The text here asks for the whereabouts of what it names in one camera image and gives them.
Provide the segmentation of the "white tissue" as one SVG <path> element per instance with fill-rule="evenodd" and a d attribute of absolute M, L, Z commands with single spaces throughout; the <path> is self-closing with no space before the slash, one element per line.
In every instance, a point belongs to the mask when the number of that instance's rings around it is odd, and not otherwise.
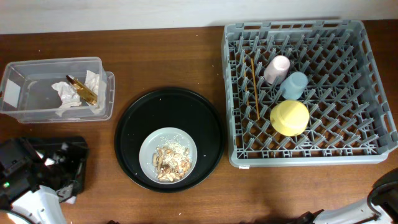
<path fill-rule="evenodd" d="M 86 71 L 86 79 L 84 85 L 90 89 L 93 93 L 98 95 L 99 85 L 100 85 L 100 75 L 92 71 Z M 71 108 L 81 105 L 80 96 L 67 82 L 57 82 L 52 85 L 52 88 L 57 91 L 62 104 L 60 108 Z"/>

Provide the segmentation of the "grey plate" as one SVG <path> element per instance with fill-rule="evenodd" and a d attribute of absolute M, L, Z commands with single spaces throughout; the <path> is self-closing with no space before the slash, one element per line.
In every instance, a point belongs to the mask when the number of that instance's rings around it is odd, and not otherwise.
<path fill-rule="evenodd" d="M 186 177 L 174 183 L 160 182 L 156 179 L 155 168 L 152 164 L 152 156 L 155 153 L 157 146 L 160 146 L 164 139 L 166 140 L 178 140 L 181 144 L 190 148 L 190 155 L 193 159 L 193 169 L 188 173 Z M 141 145 L 139 151 L 139 163 L 144 174 L 157 184 L 172 185 L 184 181 L 193 172 L 194 167 L 197 163 L 198 150 L 192 137 L 189 136 L 185 131 L 178 128 L 161 128 L 146 137 Z"/>

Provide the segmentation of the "peanut shells and rice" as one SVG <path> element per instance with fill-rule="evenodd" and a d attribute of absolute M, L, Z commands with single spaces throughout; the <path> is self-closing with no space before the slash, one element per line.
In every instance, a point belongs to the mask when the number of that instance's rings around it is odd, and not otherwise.
<path fill-rule="evenodd" d="M 164 139 L 163 143 L 156 147 L 152 164 L 156 179 L 160 182 L 180 181 L 193 169 L 190 148 L 174 139 Z"/>

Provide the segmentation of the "wooden chopstick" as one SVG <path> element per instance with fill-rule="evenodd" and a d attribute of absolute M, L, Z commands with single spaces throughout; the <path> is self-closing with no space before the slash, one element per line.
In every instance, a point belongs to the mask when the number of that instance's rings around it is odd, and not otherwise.
<path fill-rule="evenodd" d="M 249 95 L 250 95 L 250 93 L 248 91 L 248 81 L 249 81 L 249 79 L 248 79 L 248 76 L 247 76 L 247 73 L 246 73 L 247 67 L 248 67 L 247 63 L 244 60 L 243 61 L 243 67 L 242 67 L 243 77 L 244 77 L 242 86 L 244 88 L 244 102 L 246 103 L 247 108 L 250 108 L 250 104 L 249 104 Z"/>
<path fill-rule="evenodd" d="M 258 103 L 258 98 L 257 98 L 256 76 L 255 76 L 254 59 L 253 58 L 251 58 L 251 73 L 252 73 L 252 82 L 253 82 L 254 97 L 255 97 L 255 104 L 256 104 L 256 115 L 257 115 L 257 120 L 260 120 L 259 103 Z"/>

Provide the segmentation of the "pink cup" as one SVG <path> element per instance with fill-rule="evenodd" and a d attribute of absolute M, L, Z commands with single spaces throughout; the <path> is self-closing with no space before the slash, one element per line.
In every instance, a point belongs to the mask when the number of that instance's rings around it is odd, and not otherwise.
<path fill-rule="evenodd" d="M 272 59 L 264 71 L 264 79 L 269 84 L 281 84 L 287 76 L 290 68 L 290 60 L 283 55 L 278 55 Z"/>

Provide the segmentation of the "yellow bowl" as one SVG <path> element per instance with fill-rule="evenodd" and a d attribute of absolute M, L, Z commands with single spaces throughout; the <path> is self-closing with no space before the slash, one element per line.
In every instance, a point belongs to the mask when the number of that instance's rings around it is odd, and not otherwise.
<path fill-rule="evenodd" d="M 308 125 L 308 108 L 297 100 L 284 100 L 271 110 L 272 127 L 284 136 L 298 136 Z"/>

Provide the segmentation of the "blue cup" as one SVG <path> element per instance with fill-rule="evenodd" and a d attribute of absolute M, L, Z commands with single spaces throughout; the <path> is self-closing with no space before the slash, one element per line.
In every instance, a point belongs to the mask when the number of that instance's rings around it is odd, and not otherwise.
<path fill-rule="evenodd" d="M 302 72 L 294 72 L 281 83 L 282 96 L 286 100 L 297 100 L 302 96 L 307 85 L 307 76 Z"/>

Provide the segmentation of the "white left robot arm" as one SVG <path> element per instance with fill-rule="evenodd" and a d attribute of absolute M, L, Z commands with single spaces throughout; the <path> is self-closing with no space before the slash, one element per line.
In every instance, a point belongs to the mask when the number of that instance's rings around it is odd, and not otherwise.
<path fill-rule="evenodd" d="M 65 223 L 60 205 L 84 191 L 88 153 L 72 142 L 2 143 L 1 211 L 14 223 Z"/>

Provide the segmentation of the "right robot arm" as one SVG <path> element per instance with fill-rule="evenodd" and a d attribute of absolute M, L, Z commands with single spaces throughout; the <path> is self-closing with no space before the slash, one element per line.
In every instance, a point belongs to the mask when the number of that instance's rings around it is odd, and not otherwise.
<path fill-rule="evenodd" d="M 397 224 L 397 169 L 379 178 L 368 196 L 336 210 L 307 212 L 292 223 L 299 224 Z"/>

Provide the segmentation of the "grey dishwasher rack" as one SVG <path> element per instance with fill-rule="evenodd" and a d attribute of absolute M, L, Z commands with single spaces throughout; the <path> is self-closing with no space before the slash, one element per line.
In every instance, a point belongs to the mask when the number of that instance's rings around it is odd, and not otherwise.
<path fill-rule="evenodd" d="M 278 55 L 308 77 L 299 100 L 310 119 L 298 136 L 271 125 L 283 101 L 264 71 Z M 221 58 L 226 92 L 228 157 L 240 169 L 377 164 L 397 148 L 397 130 L 364 24 L 355 20 L 272 21 L 224 27 Z M 257 120 L 251 58 L 259 103 Z M 244 102 L 247 63 L 250 108 Z"/>

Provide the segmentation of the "black rectangular tray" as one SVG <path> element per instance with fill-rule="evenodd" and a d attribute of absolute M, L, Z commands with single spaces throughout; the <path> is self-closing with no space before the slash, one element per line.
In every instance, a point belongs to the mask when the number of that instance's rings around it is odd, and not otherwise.
<path fill-rule="evenodd" d="M 67 138 L 28 138 L 37 153 L 32 172 L 39 185 L 53 189 L 59 202 L 72 203 L 85 188 L 89 149 L 81 136 Z"/>

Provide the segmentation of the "clear plastic bin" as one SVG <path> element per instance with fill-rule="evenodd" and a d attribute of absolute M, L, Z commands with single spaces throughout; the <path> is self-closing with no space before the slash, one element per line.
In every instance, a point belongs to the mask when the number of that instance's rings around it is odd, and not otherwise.
<path fill-rule="evenodd" d="M 67 82 L 70 75 L 86 81 L 87 72 L 99 75 L 98 104 L 62 108 L 52 85 Z M 106 121 L 113 113 L 115 77 L 98 57 L 53 58 L 11 62 L 1 78 L 1 113 L 20 123 L 67 123 Z"/>

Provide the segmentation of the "round black tray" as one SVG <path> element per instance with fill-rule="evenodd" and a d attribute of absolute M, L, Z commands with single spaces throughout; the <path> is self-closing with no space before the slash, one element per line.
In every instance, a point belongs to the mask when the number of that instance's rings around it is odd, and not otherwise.
<path fill-rule="evenodd" d="M 150 180 L 139 163 L 142 143 L 160 128 L 185 131 L 197 147 L 198 160 L 192 173 L 176 184 Z M 114 138 L 115 154 L 124 173 L 141 187 L 162 193 L 180 192 L 204 181 L 218 165 L 225 144 L 219 112 L 205 97 L 183 88 L 163 88 L 139 98 L 121 116 Z"/>

